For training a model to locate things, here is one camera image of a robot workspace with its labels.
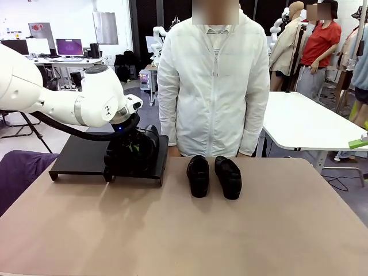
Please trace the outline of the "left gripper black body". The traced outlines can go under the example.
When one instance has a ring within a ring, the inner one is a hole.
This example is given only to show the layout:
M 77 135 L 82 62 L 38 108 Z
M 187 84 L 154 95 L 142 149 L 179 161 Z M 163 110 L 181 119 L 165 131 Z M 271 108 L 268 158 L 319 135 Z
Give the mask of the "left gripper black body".
M 134 128 L 131 129 L 124 136 L 120 136 L 112 140 L 112 143 L 117 144 L 141 144 L 143 142 L 144 129 Z

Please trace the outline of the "black leather loafer shoe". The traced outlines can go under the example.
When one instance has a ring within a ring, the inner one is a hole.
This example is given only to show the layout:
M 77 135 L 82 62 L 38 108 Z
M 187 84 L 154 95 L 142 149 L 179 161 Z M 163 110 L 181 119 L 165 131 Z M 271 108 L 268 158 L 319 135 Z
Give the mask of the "black leather loafer shoe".
M 214 170 L 224 197 L 228 200 L 237 200 L 242 190 L 242 176 L 238 166 L 232 160 L 218 156 L 215 158 Z
M 193 157 L 187 165 L 186 174 L 190 191 L 195 198 L 204 198 L 209 187 L 209 163 L 201 155 Z
M 112 140 L 104 156 L 105 169 L 113 176 L 124 176 L 133 169 L 133 149 L 131 145 Z
M 149 170 L 156 164 L 159 151 L 159 134 L 157 127 L 154 125 L 148 125 L 144 129 L 143 137 L 143 151 L 134 152 L 133 159 L 137 169 L 141 171 Z

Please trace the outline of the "person right forearm white sleeve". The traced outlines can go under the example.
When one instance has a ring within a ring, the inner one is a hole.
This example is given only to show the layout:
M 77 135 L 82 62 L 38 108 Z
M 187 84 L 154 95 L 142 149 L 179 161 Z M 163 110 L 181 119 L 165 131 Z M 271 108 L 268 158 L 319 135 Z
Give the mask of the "person right forearm white sleeve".
M 162 135 L 168 137 L 168 145 L 176 146 L 177 96 L 175 94 L 159 94 L 159 120 Z

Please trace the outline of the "person left forearm white sleeve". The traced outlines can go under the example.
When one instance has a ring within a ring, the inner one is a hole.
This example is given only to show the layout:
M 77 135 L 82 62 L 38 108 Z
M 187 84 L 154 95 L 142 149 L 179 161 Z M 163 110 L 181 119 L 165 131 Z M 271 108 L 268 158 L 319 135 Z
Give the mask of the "person left forearm white sleeve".
M 244 131 L 239 147 L 239 154 L 252 156 L 258 144 L 259 135 L 263 128 L 264 113 L 247 108 Z

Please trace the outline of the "black shoe stand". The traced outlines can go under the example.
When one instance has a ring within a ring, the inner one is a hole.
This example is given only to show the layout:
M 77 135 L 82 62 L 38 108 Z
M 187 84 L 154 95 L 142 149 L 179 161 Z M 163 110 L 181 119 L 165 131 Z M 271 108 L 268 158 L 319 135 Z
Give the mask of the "black shoe stand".
M 163 184 L 163 175 L 166 167 L 167 152 L 168 152 L 168 137 L 159 135 L 159 151 L 155 165 L 153 165 L 147 171 L 141 171 L 137 169 L 133 159 L 133 169 L 131 173 L 124 176 L 113 176 L 113 178 L 120 177 L 120 178 L 133 178 L 145 180 L 149 179 L 150 181 L 153 181 L 155 185 L 161 187 Z
M 101 175 L 106 183 L 113 180 L 105 170 L 104 157 L 108 141 L 91 141 L 70 136 L 64 148 L 49 170 L 56 181 L 60 175 Z

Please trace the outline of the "small wooden top stand table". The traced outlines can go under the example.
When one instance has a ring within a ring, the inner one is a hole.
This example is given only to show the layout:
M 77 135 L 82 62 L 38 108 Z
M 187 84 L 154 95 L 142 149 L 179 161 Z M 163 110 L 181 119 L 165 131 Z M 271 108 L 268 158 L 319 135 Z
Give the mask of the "small wooden top stand table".
M 156 101 L 156 98 L 158 96 L 158 67 L 155 67 L 151 64 L 147 65 L 145 67 L 144 70 L 153 70 L 153 69 L 157 69 L 157 86 L 156 86 L 156 91 L 155 92 L 152 92 L 152 91 L 149 91 L 149 90 L 145 90 L 145 91 L 148 91 L 149 92 L 149 105 L 150 106 L 154 106 L 155 105 L 155 101 Z

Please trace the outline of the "black backpack pile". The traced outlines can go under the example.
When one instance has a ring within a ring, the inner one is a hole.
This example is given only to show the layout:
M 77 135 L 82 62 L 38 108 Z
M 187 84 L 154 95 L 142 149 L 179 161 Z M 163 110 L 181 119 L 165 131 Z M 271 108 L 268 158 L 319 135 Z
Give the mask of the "black backpack pile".
M 126 50 L 123 54 L 118 54 L 115 57 L 114 69 L 120 82 L 127 83 L 129 81 L 137 79 L 136 67 L 138 59 L 135 54 Z

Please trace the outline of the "grey blue garment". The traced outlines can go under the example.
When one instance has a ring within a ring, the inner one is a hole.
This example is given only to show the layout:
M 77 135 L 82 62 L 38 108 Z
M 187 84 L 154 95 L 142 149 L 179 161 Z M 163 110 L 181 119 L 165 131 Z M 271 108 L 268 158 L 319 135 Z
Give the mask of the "grey blue garment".
M 352 76 L 352 85 L 362 90 L 368 90 L 368 23 L 365 24 L 362 40 L 363 54 L 358 56 Z

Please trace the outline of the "person in white jacket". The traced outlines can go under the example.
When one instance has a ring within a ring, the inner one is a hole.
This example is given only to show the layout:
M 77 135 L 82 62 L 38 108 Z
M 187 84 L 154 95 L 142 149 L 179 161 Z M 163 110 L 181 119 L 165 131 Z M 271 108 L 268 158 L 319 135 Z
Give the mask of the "person in white jacket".
M 159 94 L 177 96 L 181 155 L 239 154 L 247 108 L 266 111 L 270 92 L 264 29 L 241 9 L 231 24 L 208 25 L 202 13 L 166 35 L 158 67 Z

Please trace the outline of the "mannequin in tan clothes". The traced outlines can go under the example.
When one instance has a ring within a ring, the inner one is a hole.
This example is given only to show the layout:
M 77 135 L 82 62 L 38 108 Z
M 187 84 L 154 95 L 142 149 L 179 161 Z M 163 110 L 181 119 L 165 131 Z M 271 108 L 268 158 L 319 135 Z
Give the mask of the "mannequin in tan clothes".
M 341 105 L 345 105 L 347 100 L 342 97 L 343 88 L 346 86 L 347 82 L 347 65 L 350 59 L 350 50 L 354 46 L 356 41 L 356 36 L 358 34 L 359 27 L 354 28 L 351 33 L 347 36 L 339 54 L 338 54 L 338 65 L 337 68 L 340 71 L 340 77 L 338 81 L 338 85 L 335 90 L 336 97 L 336 111 L 339 110 Z

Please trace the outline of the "person in red shirt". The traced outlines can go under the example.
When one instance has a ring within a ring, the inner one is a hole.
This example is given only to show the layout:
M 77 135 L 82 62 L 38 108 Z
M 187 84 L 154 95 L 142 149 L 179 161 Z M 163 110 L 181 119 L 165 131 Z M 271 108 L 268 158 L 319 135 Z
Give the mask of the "person in red shirt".
M 316 25 L 302 53 L 296 91 L 310 99 L 318 96 L 331 56 L 340 43 L 342 27 L 336 22 L 338 6 L 337 0 L 322 0 L 311 7 L 307 16 Z

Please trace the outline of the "monitor with purple screen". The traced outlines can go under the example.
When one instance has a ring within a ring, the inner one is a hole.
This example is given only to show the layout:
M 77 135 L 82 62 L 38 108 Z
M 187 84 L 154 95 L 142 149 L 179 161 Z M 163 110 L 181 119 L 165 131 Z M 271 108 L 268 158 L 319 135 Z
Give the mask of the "monitor with purple screen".
M 64 56 L 83 56 L 84 51 L 80 39 L 56 39 L 57 53 Z

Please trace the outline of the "black mesh office chair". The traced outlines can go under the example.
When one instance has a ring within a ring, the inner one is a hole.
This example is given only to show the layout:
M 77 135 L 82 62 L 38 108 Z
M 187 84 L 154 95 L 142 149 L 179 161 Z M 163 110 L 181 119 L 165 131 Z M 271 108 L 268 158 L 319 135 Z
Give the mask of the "black mesh office chair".
M 52 91 L 59 90 L 59 78 L 56 76 L 56 73 L 53 71 L 51 66 L 45 65 L 38 65 L 37 68 L 39 69 L 42 79 L 43 79 L 43 87 Z

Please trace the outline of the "mannequin in beige coat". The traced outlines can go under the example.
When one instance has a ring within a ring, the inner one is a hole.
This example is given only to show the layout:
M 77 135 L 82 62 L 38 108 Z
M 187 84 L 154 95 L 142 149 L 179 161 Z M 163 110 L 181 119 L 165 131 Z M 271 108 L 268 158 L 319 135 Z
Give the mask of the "mannequin in beige coat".
M 298 23 L 302 21 L 300 15 L 303 9 L 304 3 L 301 1 L 293 2 L 289 6 L 290 22 L 278 36 L 270 55 L 270 91 L 281 91 L 283 82 L 290 76 L 293 48 L 297 42 Z

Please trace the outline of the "silver wall panel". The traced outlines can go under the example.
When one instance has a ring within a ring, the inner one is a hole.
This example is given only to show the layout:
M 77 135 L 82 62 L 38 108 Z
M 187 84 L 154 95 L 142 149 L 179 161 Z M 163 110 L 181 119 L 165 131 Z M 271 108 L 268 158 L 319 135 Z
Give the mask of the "silver wall panel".
M 112 12 L 93 12 L 93 21 L 97 43 L 118 45 L 116 15 Z

